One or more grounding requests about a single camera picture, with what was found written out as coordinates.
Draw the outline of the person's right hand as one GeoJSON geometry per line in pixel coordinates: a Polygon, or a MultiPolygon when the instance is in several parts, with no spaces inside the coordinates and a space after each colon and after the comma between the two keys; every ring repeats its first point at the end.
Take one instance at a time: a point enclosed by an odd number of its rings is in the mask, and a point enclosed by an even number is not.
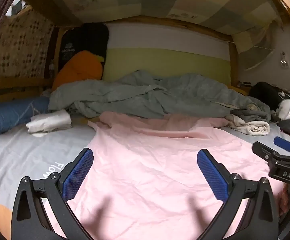
{"type": "Polygon", "coordinates": [[[278,209],[280,216],[289,210],[288,203],[289,203],[288,184],[284,183],[284,187],[279,194],[278,209]]]}

